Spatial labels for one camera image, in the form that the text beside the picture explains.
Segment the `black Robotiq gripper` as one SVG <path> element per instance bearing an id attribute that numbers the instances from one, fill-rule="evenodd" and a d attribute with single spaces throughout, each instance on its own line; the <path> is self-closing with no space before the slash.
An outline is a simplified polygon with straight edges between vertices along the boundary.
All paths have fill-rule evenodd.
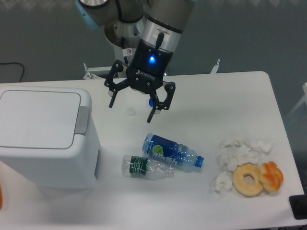
<path id="1" fill-rule="evenodd" d="M 172 56 L 173 52 L 156 49 L 141 39 L 128 68 L 123 65 L 121 60 L 117 59 L 105 78 L 104 85 L 109 88 L 108 95 L 111 96 L 108 107 L 112 108 L 119 91 L 130 86 L 134 90 L 149 94 L 151 98 L 153 107 L 148 115 L 147 123 L 151 122 L 154 114 L 160 113 L 161 110 L 168 110 L 176 90 L 176 84 L 163 82 L 163 77 Z M 127 78 L 119 83 L 114 83 L 115 74 L 125 72 L 125 70 Z M 156 89 L 162 85 L 167 93 L 163 102 L 159 101 L 156 92 Z"/>

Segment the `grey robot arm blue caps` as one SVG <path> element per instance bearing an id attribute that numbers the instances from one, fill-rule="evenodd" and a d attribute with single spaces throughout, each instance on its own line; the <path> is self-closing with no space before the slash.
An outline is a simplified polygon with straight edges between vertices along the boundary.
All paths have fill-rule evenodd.
<path id="1" fill-rule="evenodd" d="M 195 5 L 193 0 L 78 0 L 85 22 L 103 26 L 108 40 L 121 48 L 105 79 L 112 99 L 130 87 L 150 96 L 148 116 L 168 110 L 176 89 L 164 76 Z"/>

